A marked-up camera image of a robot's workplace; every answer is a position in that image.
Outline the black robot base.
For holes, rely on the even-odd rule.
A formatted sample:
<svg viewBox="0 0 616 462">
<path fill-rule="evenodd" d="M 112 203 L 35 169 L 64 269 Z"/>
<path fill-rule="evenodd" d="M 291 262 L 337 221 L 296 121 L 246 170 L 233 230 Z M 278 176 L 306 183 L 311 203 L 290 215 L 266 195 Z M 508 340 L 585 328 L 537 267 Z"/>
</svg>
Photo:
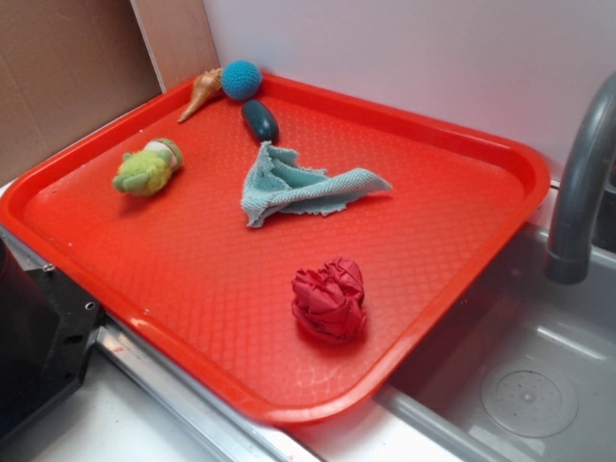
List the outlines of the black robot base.
<svg viewBox="0 0 616 462">
<path fill-rule="evenodd" d="M 82 385 L 103 310 L 59 269 L 23 269 L 1 244 L 1 445 Z"/>
</svg>

